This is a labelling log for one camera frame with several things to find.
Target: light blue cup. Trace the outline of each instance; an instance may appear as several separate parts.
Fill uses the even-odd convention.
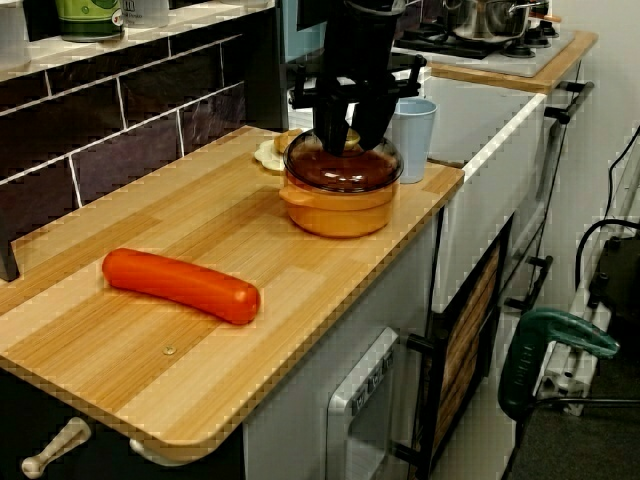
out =
[[[434,103],[419,97],[398,100],[387,138],[404,160],[400,183],[423,179],[437,109]]]

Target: grout line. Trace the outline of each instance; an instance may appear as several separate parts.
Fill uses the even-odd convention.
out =
[[[220,73],[222,74],[222,86],[224,87],[224,50],[220,44]]]
[[[37,172],[38,170],[42,170],[43,168],[46,168],[49,165],[53,165],[54,163],[57,163],[60,160],[64,160],[67,157],[67,155],[68,154],[65,153],[64,155],[56,157],[53,160],[47,160],[46,162],[41,163],[40,165],[36,165],[35,167],[28,168],[28,169],[26,169],[26,170],[24,170],[24,171],[22,171],[20,173],[16,173],[15,175],[11,175],[10,177],[7,177],[7,178],[5,178],[3,180],[0,180],[0,185],[4,185],[6,183],[13,182],[14,180],[17,180],[18,178],[26,177],[30,173]]]
[[[122,118],[122,129],[127,129],[127,119],[124,116],[124,101],[122,100],[122,85],[120,77],[116,77],[116,88],[118,89],[118,102],[120,103],[120,117]]]
[[[226,42],[228,40],[233,40],[234,38],[241,37],[241,36],[242,36],[242,34],[239,34],[239,35],[234,35],[232,37],[224,38],[222,40],[216,40],[215,42],[211,42],[211,43],[208,43],[206,45],[201,45],[199,47],[192,48],[191,50],[187,50],[186,52],[177,53],[176,55],[174,55],[171,58],[174,59],[174,58],[184,57],[184,56],[189,55],[191,53],[195,53],[195,52],[198,52],[200,50],[204,50],[206,48],[213,47],[214,45],[218,45],[218,44],[220,44],[222,42]],[[0,112],[0,117],[4,117],[5,115],[9,115],[9,114],[17,112],[19,110],[24,110],[25,108],[28,108],[28,107],[33,107],[34,105],[38,105],[40,103],[44,103],[44,102],[49,101],[49,100],[55,100],[57,98],[64,97],[65,95],[69,95],[71,93],[80,92],[82,90],[85,90],[87,88],[99,85],[101,83],[107,83],[107,82],[109,82],[109,81],[111,81],[113,79],[117,79],[117,78],[119,78],[119,77],[121,77],[123,75],[129,75],[131,73],[135,73],[135,72],[138,72],[140,70],[144,70],[145,68],[149,68],[149,67],[153,67],[155,65],[159,65],[161,63],[166,62],[167,60],[170,60],[170,59],[169,58],[163,58],[163,59],[160,59],[160,60],[154,60],[153,62],[145,63],[144,65],[140,65],[139,67],[131,68],[129,70],[125,70],[124,72],[120,72],[120,73],[117,73],[115,75],[111,75],[109,77],[100,78],[100,79],[95,80],[93,82],[85,83],[84,85],[80,85],[78,87],[70,88],[69,90],[65,90],[63,92],[56,93],[55,95],[51,95],[51,96],[49,96],[47,98],[40,98],[38,100],[34,100],[32,102],[25,103],[25,104],[20,105],[18,107],[10,108],[9,110],[5,110],[4,112]]]
[[[180,140],[180,154],[182,155],[182,157],[184,157],[184,133],[182,132],[182,122],[180,121],[180,110],[176,112],[176,119],[178,120],[178,139]]]
[[[49,82],[49,73],[46,70],[44,71],[44,82],[47,84],[47,93],[50,97],[53,95],[53,92],[51,91],[51,82]]]
[[[127,127],[124,130],[121,130],[121,131],[116,132],[116,133],[112,133],[111,135],[108,135],[108,136],[106,136],[104,138],[101,138],[100,140],[96,140],[95,142],[91,142],[91,143],[85,145],[84,147],[76,148],[75,150],[67,152],[64,155],[60,155],[59,157],[56,157],[53,160],[48,160],[48,161],[46,161],[44,163],[41,163],[40,165],[36,165],[35,167],[32,167],[32,168],[30,168],[28,170],[25,170],[25,171],[20,172],[20,173],[16,173],[15,175],[12,175],[11,177],[5,178],[4,180],[0,180],[0,186],[4,185],[6,183],[12,182],[14,180],[17,180],[18,178],[23,177],[25,175],[28,175],[30,173],[36,172],[36,171],[38,171],[38,170],[40,170],[42,168],[45,168],[45,167],[47,167],[47,166],[49,166],[51,164],[54,164],[54,163],[56,163],[56,162],[58,162],[58,161],[60,161],[60,160],[62,160],[64,158],[66,158],[69,155],[75,155],[76,153],[83,152],[85,150],[88,150],[89,148],[95,147],[96,145],[100,145],[101,143],[104,143],[106,141],[112,140],[112,139],[114,139],[114,138],[116,138],[116,137],[118,137],[118,136],[120,136],[120,135],[122,135],[124,133],[131,132],[132,130],[135,130],[136,128],[140,128],[140,127],[142,127],[142,126],[144,126],[144,125],[146,125],[148,123],[154,122],[154,121],[156,121],[156,120],[158,120],[160,118],[167,117],[167,116],[169,116],[169,115],[171,115],[173,113],[178,112],[179,110],[181,110],[181,109],[183,109],[185,107],[189,107],[191,105],[195,105],[196,103],[201,102],[202,100],[206,100],[208,98],[211,98],[214,95],[218,95],[219,93],[222,93],[222,92],[224,92],[226,90],[229,90],[231,88],[235,88],[238,85],[242,85],[243,83],[244,82],[238,82],[238,83],[236,83],[234,85],[229,85],[228,87],[221,88],[220,90],[217,90],[215,92],[208,93],[207,95],[205,95],[203,97],[200,97],[200,98],[196,98],[195,100],[192,100],[190,102],[185,103],[184,105],[181,105],[180,107],[172,108],[171,110],[169,110],[167,112],[164,112],[164,113],[162,113],[160,115],[156,115],[155,117],[148,118],[146,120],[143,120],[140,123],[136,123],[135,125]]]
[[[78,207],[82,208],[82,198],[80,197],[80,186],[78,185],[78,179],[76,178],[76,169],[73,168],[73,155],[69,155],[69,167],[71,167],[71,179],[73,180],[73,187],[76,191],[76,198],[78,199]]]

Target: white sink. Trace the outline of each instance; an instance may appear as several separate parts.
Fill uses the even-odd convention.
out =
[[[465,173],[444,212],[432,303],[442,313],[537,186],[547,97],[434,77],[421,94],[438,106],[429,157]]]
[[[422,95],[438,106],[429,157],[466,164],[535,94],[429,77]]]

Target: black cable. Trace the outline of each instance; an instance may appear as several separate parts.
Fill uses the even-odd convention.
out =
[[[631,137],[631,141],[627,144],[622,154],[609,167],[609,193],[607,195],[607,209],[604,211],[604,218],[607,218],[607,215],[609,215],[609,210],[611,209],[611,202],[613,201],[613,169],[616,168],[618,163],[620,163],[622,159],[625,157],[625,155],[629,152],[629,150],[635,143],[636,139],[638,138],[639,134],[640,134],[640,126],[638,126],[638,128],[636,129],[636,133],[633,134],[633,137]]]
[[[605,225],[619,225],[621,227],[635,228],[636,230],[640,230],[640,223],[629,222],[627,220],[617,220],[614,218],[600,220],[599,222],[596,222],[593,225],[591,225],[589,229],[582,236],[582,239],[580,240],[580,244],[578,245],[578,250],[576,251],[576,271],[575,271],[576,290],[578,290],[578,286],[580,285],[582,251],[584,250],[584,247],[587,244],[587,240],[589,240],[589,237],[591,236],[591,234],[595,232],[598,228],[604,227]]]

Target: wooden countertop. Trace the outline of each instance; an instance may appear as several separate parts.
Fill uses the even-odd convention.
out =
[[[591,50],[591,47],[593,47],[597,41],[598,35],[596,33],[575,32],[573,41],[533,78],[483,72],[481,70],[473,70],[455,65],[444,65],[441,63],[430,63],[431,75],[451,80],[481,83],[494,87],[548,95],[558,86],[566,73]]]
[[[2,368],[167,458],[213,451],[463,178],[430,164],[401,186],[387,227],[320,238],[294,226],[282,177],[253,160],[273,135],[240,129],[15,242],[22,276],[0,284]],[[260,312],[236,327],[110,288],[101,265],[118,247],[236,275],[260,289]]]

